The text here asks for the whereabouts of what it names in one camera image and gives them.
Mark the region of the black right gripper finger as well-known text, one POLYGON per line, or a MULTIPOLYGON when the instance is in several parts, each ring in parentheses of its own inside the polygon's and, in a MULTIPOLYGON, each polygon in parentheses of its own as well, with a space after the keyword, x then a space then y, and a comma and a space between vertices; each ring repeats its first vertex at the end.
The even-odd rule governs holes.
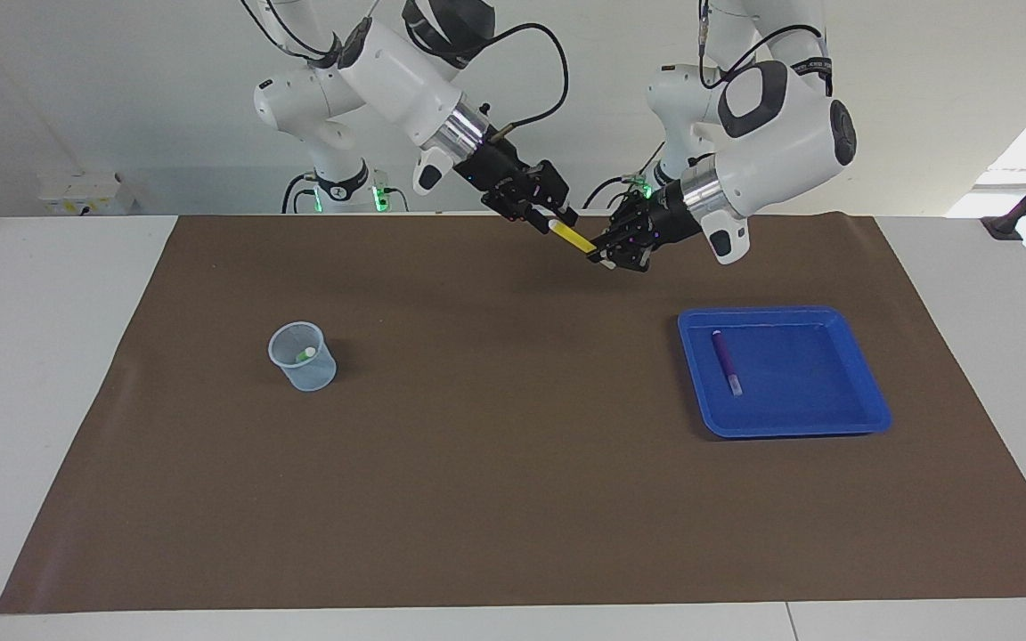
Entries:
POLYGON ((550 217, 542 214, 529 199, 506 195, 501 191, 488 191, 482 195, 482 204, 497 215, 509 222, 526 222, 541 234, 549 234, 550 217))
POLYGON ((569 185, 549 159, 542 159, 538 164, 527 167, 524 178, 525 195, 534 206, 552 212, 562 223, 578 223, 579 214, 570 206, 569 185))

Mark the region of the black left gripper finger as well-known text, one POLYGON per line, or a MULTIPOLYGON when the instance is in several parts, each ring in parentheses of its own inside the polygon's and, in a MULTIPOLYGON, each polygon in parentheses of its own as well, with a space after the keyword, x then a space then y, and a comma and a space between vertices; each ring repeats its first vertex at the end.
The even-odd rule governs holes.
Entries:
POLYGON ((631 272, 650 271, 652 245, 607 245, 596 247, 588 253, 588 261, 602 264, 609 269, 623 269, 631 272))
POLYGON ((648 198, 623 198, 611 212, 606 229, 591 243, 594 247, 615 247, 634 244, 636 237, 643 239, 652 232, 652 206, 653 200, 648 198))

